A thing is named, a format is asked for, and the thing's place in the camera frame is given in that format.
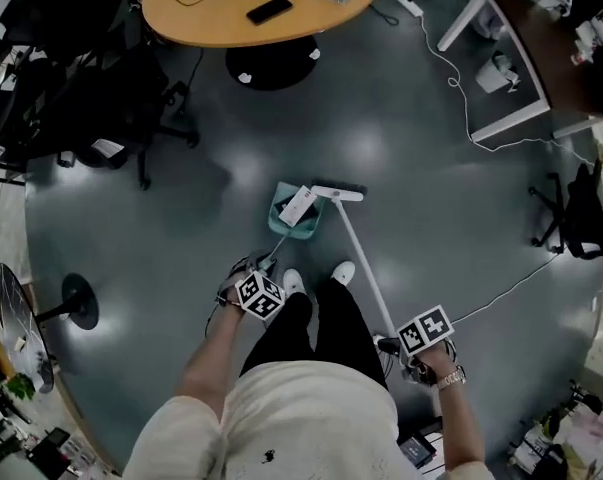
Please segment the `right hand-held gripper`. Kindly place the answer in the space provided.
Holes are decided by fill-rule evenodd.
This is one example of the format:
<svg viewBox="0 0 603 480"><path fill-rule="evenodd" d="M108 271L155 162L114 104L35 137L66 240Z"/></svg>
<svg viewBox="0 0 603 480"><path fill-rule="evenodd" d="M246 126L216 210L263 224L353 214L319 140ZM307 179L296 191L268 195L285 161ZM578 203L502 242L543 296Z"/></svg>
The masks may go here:
<svg viewBox="0 0 603 480"><path fill-rule="evenodd" d="M397 330L397 337L377 337L377 349L395 360L401 367L404 379L415 383L436 383L434 372L417 355L423 350L443 342L447 352L457 362L457 351L450 336L452 323L441 306L425 311Z"/></svg>

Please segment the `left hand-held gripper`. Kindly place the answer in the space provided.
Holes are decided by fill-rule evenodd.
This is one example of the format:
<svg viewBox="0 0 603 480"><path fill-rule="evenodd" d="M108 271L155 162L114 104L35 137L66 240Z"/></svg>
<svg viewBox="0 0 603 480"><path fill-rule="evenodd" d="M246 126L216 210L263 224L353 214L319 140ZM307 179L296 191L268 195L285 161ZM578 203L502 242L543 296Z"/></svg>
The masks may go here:
<svg viewBox="0 0 603 480"><path fill-rule="evenodd" d="M273 253L253 252L241 258L219 286L215 297L221 306L237 306L267 321L285 302L285 291L274 279L277 259Z"/></svg>

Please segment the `person's right hand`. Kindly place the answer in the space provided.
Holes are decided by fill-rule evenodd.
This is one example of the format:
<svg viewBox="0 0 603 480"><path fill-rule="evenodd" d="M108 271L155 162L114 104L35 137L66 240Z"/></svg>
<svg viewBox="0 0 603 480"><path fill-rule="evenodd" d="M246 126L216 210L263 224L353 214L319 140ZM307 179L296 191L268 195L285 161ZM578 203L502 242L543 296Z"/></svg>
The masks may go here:
<svg viewBox="0 0 603 480"><path fill-rule="evenodd" d="M441 381L457 370L443 342L439 342L418 354L419 360L427 365Z"/></svg>

